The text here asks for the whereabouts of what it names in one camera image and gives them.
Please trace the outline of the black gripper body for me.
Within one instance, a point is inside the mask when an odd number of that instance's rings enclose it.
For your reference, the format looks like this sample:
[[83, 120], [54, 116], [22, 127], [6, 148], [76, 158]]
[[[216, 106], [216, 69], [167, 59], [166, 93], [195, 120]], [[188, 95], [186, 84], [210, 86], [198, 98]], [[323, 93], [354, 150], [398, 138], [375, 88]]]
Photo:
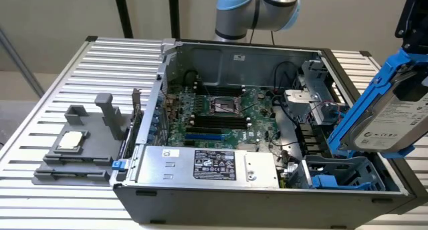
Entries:
[[427, 0], [406, 0], [395, 37], [406, 52], [427, 52]]

